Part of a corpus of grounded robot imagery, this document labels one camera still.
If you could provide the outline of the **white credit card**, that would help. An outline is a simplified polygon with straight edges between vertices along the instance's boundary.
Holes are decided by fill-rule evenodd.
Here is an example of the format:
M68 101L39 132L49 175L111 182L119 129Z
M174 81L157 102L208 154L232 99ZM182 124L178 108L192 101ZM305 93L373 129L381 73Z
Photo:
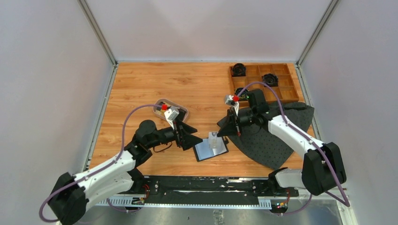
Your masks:
M209 148L211 149L217 149L219 146L219 140L218 140L218 132L209 132L208 133L208 143L209 143Z

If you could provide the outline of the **black card holder wallet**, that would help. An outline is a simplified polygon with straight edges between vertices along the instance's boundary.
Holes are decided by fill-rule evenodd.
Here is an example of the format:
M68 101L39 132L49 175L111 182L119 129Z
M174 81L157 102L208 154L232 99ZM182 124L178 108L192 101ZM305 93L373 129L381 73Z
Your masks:
M228 139L225 137L219 137L218 140L219 146L217 149L209 148L208 138L204 138L202 143L199 143L193 147L197 162L214 158L229 152L227 147L227 144L229 143Z

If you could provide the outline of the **pink oval card tray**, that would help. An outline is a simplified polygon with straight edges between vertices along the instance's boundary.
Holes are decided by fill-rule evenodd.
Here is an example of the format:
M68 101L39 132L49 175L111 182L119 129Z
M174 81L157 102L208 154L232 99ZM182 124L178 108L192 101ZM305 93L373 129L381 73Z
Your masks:
M153 113L163 120L178 118L182 122L186 122L189 118L189 111L186 107L177 104L166 98L159 99L153 106Z

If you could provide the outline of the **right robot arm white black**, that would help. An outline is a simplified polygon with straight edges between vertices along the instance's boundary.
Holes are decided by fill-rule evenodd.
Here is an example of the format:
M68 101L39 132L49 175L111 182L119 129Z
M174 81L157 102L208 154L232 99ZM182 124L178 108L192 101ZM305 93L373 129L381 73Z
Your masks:
M324 143L305 133L283 111L283 106L271 108L260 89L247 93L249 108L239 111L239 97L226 95L225 123L218 136L241 135L243 127L255 124L287 144L303 159L301 170L287 167L269 174L268 189L273 195L281 195L287 188L303 188L313 195L320 195L332 188L342 188L347 180L340 148L333 142Z

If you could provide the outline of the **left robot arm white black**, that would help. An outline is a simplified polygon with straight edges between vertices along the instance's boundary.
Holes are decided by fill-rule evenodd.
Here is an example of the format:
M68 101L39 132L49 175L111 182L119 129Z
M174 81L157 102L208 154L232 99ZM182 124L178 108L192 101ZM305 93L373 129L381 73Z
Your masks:
M73 225L92 206L115 194L140 193L144 181L137 167L152 156L151 149L175 142L178 147L188 150L203 141L194 136L196 132L179 119L163 129L157 129L154 121L145 120L139 124L132 140L114 157L85 172L62 174L47 204L61 224Z

